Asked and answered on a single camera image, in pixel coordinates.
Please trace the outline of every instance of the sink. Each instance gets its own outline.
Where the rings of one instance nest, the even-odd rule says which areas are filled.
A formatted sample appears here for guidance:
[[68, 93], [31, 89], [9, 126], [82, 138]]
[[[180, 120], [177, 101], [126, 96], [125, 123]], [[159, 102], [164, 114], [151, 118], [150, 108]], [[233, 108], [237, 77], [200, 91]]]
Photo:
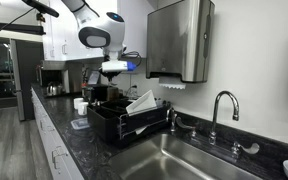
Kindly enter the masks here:
[[261, 179], [168, 134], [117, 154], [109, 164], [124, 180]]

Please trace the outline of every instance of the paper towel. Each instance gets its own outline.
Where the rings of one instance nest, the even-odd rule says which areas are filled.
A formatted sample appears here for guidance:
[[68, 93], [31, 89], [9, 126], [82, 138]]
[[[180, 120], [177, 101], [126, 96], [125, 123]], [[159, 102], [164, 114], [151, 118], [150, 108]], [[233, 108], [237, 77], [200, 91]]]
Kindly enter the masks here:
[[166, 77], [161, 76], [159, 79], [160, 86], [175, 89], [185, 89], [186, 84], [181, 82], [179, 77]]

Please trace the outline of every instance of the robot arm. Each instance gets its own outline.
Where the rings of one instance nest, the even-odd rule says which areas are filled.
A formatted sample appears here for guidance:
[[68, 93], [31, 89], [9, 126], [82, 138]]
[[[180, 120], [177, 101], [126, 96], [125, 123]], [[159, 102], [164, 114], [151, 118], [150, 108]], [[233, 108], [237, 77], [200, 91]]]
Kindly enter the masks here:
[[107, 12], [100, 16], [84, 0], [62, 0], [74, 14], [78, 26], [78, 37], [82, 44], [91, 48], [102, 48], [107, 62], [102, 64], [103, 72], [134, 70], [134, 64], [118, 61], [123, 50], [125, 23], [118, 14]]

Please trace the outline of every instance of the stainless steel refrigerator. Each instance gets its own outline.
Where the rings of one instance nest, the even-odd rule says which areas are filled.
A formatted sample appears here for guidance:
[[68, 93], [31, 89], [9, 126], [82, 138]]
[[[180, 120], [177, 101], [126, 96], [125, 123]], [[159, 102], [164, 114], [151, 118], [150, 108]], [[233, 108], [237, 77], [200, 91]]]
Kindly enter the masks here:
[[36, 66], [44, 59], [43, 44], [10, 40], [19, 120], [35, 119], [31, 83], [37, 82]]

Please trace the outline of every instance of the white cup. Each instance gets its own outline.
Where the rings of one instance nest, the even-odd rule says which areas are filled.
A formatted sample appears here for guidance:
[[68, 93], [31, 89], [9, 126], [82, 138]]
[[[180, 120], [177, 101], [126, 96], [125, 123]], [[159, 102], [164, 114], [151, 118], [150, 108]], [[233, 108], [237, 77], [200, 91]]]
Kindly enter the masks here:
[[83, 98], [75, 98], [74, 99], [74, 109], [78, 109], [78, 104], [84, 102]]
[[86, 115], [87, 114], [87, 106], [88, 106], [88, 102], [81, 102], [78, 104], [78, 114], [79, 115]]

